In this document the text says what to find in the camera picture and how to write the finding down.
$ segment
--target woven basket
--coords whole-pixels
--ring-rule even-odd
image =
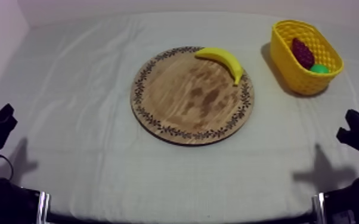
[[[291,51],[292,39],[298,38],[313,52],[315,64],[322,64],[329,73],[319,74],[303,68]],[[324,36],[312,25],[283,20],[273,26],[270,54],[289,88],[302,95],[314,95],[326,88],[343,69],[343,61]]]

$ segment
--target toy fruit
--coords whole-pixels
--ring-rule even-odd
[[[313,53],[298,38],[293,38],[292,40],[292,53],[305,69],[309,70],[314,65]]]
[[[310,70],[313,72],[316,72],[316,73],[329,73],[330,72],[329,69],[322,64],[315,64],[314,66],[312,66],[310,68]]]
[[[243,69],[241,64],[239,64],[237,58],[229,53],[228,51],[221,48],[203,48],[195,53],[196,57],[207,58],[210,60],[215,60],[223,63],[230,70],[231,75],[234,77],[234,85],[238,85]]]

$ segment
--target round wooden tray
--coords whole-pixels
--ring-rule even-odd
[[[249,118],[253,86],[244,75],[234,86],[220,63],[195,58],[196,46],[174,48],[149,60],[135,77],[131,107],[158,138],[204,145],[236,132]]]

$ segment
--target yellow banana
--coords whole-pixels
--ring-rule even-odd
[[[237,58],[228,51],[221,48],[203,48],[195,53],[196,57],[207,58],[223,63],[228,67],[234,77],[234,85],[238,85],[241,81],[243,69]]]

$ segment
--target table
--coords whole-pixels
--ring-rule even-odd
[[[0,79],[0,108],[18,120],[1,153],[14,182],[52,195],[55,213],[96,220],[236,222],[305,213],[311,196],[359,177],[359,152],[335,134],[359,111],[359,31],[313,25],[345,61],[321,95],[289,92],[268,56],[284,18],[154,13],[71,21],[30,31]],[[217,144],[158,140],[134,118],[138,69],[178,46],[232,52],[255,88],[247,123]]]

